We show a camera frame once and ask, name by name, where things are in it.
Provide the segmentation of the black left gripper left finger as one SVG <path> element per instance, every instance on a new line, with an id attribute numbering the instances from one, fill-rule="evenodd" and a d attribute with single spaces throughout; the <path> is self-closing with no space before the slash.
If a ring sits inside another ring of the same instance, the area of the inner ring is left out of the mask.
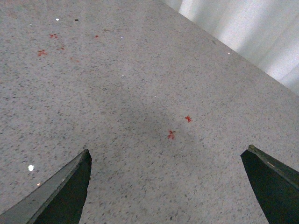
<path id="1" fill-rule="evenodd" d="M 27 197 L 1 214 L 2 224 L 77 224 L 87 197 L 92 158 L 85 149 Z"/>

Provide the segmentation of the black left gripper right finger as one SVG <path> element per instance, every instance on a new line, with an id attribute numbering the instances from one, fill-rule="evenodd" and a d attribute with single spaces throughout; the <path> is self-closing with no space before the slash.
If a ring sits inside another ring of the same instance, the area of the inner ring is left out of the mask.
<path id="1" fill-rule="evenodd" d="M 254 145 L 241 154 L 251 187 L 270 224 L 299 222 L 299 173 Z"/>

